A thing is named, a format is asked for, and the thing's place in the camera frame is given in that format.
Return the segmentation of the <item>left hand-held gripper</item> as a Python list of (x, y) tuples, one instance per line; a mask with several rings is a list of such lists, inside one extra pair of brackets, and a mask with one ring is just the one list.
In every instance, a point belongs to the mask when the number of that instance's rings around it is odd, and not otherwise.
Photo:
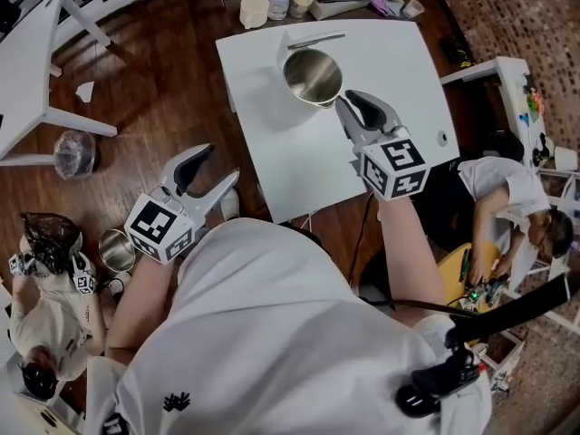
[(240, 175), (234, 170), (206, 193), (189, 194), (189, 185), (213, 150), (207, 143), (182, 151), (165, 164), (159, 178), (161, 186), (140, 194), (124, 224), (134, 248), (167, 265), (197, 244), (206, 230), (208, 213), (237, 184)]

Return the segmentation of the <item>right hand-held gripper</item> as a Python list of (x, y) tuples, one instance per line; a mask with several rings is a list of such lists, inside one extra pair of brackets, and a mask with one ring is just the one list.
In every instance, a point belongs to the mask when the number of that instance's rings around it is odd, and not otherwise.
[(367, 189), (384, 201), (422, 192), (430, 166), (397, 112), (367, 92), (346, 90), (345, 95), (336, 98), (334, 107), (353, 143), (351, 164)]

